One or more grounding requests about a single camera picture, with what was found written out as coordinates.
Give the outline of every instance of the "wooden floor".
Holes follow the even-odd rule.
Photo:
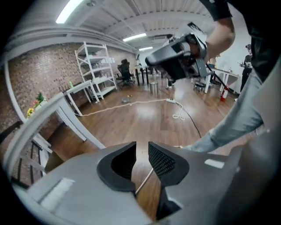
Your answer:
[[[210,88],[208,94],[193,91],[192,84],[187,79],[177,81],[173,90],[169,91],[164,87],[166,85],[165,79],[159,79],[158,83],[162,90],[184,106],[202,136],[216,126],[234,104],[234,99],[230,96],[227,97],[226,102],[220,102],[220,93],[215,88]],[[121,98],[127,98],[128,95],[132,95],[131,102],[167,98],[167,95],[162,92],[159,92],[157,97],[152,96],[148,85],[140,87],[135,85],[134,87],[126,87],[119,92],[112,92],[100,103],[88,104],[81,112],[85,115],[121,105]],[[80,121],[105,146],[131,141],[137,142],[137,162],[133,169],[132,180],[138,188],[151,170],[148,161],[149,141],[169,145],[188,145],[200,138],[194,124],[185,112],[182,113],[185,121],[172,117],[178,110],[179,107],[176,104],[167,102],[134,104],[82,117]],[[215,153],[228,155],[232,146],[244,143],[250,136],[244,136],[223,148],[219,148]],[[85,152],[95,151],[95,146],[89,141],[82,142],[68,127],[62,127],[56,131],[51,144],[52,150],[63,160]],[[159,180],[153,173],[137,196],[139,205],[152,220],[155,219],[159,189]]]

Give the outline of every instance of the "light blue jeans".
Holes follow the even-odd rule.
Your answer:
[[[252,70],[239,98],[225,118],[195,144],[183,148],[211,152],[261,126],[263,121],[253,107],[252,98],[262,84],[256,72]]]

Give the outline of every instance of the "chair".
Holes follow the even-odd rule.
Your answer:
[[[122,88],[124,86],[130,86],[135,83],[134,80],[131,80],[132,75],[130,74],[130,71],[129,71],[130,63],[125,62],[124,60],[122,60],[121,62],[122,62],[122,64],[118,65],[117,68],[120,71],[122,76],[119,77],[117,75],[118,77],[116,78],[116,80],[121,80],[121,82],[118,83],[118,84],[122,84],[122,86],[120,88]]]

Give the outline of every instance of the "fire extinguisher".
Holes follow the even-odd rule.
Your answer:
[[[225,99],[227,98],[228,92],[229,92],[229,87],[228,86],[224,87],[223,92],[221,93],[221,97],[220,97],[220,100],[222,102],[225,102]]]

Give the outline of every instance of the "black sleeve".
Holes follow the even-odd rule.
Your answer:
[[[225,0],[200,0],[207,8],[214,21],[232,17]]]

